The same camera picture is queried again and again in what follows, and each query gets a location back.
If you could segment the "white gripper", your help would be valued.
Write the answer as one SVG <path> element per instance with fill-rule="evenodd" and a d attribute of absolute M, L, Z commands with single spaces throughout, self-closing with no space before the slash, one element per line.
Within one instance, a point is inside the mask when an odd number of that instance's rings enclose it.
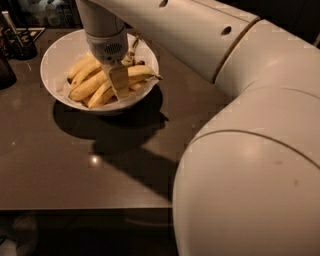
<path fill-rule="evenodd" d="M 118 99 L 129 96 L 128 69 L 120 62 L 128 51 L 128 38 L 125 29 L 119 33 L 98 37 L 86 34 L 87 43 L 93 56 L 103 63 L 102 69 L 109 79 Z"/>

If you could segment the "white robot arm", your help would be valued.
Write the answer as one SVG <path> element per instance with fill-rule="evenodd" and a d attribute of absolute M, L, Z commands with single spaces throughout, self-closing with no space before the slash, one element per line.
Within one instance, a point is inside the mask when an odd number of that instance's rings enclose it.
<path fill-rule="evenodd" d="M 179 256 L 320 256 L 320 51 L 217 0 L 76 0 L 91 51 L 134 27 L 227 94 L 173 189 Z"/>

